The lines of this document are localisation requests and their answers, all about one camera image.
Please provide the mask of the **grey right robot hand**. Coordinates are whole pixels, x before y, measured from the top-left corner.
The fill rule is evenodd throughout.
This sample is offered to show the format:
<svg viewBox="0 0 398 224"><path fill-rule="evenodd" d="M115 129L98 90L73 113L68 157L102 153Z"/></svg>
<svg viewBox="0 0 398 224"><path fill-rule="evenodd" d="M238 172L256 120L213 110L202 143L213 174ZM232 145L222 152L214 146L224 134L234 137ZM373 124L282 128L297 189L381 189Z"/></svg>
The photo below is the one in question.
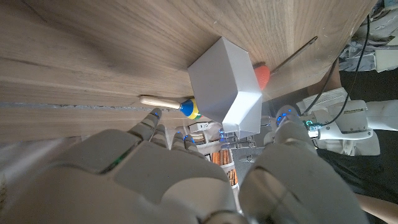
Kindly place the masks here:
<svg viewBox="0 0 398 224"><path fill-rule="evenodd" d="M172 144L152 110L129 131L108 129L31 175L13 197L3 183L2 223L366 223L345 181L319 158L297 111L277 114L237 195L189 136Z"/></svg>

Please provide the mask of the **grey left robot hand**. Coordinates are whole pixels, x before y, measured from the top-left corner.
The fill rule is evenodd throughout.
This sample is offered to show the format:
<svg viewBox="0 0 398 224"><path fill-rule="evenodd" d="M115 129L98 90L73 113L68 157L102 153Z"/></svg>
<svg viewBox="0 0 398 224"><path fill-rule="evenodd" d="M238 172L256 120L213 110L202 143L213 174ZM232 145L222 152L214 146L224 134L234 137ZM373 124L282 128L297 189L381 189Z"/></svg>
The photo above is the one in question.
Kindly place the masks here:
<svg viewBox="0 0 398 224"><path fill-rule="evenodd" d="M260 133L247 137L238 137L234 132L225 132L223 128L219 130L222 149L246 149L264 147L267 142L273 142L274 130L276 129L276 119L270 116L262 116Z"/></svg>

